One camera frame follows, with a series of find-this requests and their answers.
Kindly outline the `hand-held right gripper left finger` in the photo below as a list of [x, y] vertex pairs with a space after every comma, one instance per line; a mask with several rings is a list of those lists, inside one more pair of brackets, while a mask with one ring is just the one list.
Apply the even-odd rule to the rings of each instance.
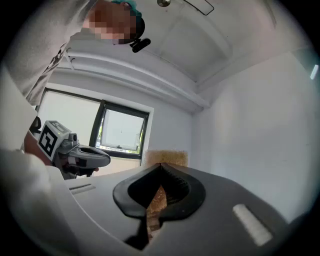
[[66, 180], [75, 200], [122, 242], [148, 242], [147, 208], [160, 187], [159, 163], [117, 173]]

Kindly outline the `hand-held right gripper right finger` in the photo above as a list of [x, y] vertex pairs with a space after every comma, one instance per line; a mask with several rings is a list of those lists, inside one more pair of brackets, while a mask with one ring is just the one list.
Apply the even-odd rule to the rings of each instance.
[[[186, 219], [166, 221], [149, 243], [151, 256], [265, 256], [271, 255], [293, 230], [270, 204], [237, 182], [211, 173], [174, 164], [177, 170], [199, 180], [206, 191], [201, 207]], [[233, 212], [245, 205], [273, 238], [258, 246]]]

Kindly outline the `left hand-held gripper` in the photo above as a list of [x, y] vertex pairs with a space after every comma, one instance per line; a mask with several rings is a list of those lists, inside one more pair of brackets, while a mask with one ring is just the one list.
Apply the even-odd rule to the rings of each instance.
[[[94, 168], [105, 167], [111, 162], [110, 156], [100, 149], [78, 146], [77, 134], [56, 120], [47, 120], [44, 123], [37, 144], [51, 164], [61, 171], [65, 180], [80, 176], [90, 177], [95, 171]], [[74, 148], [76, 157], [69, 157]], [[66, 158], [64, 164], [61, 163], [60, 155]]]

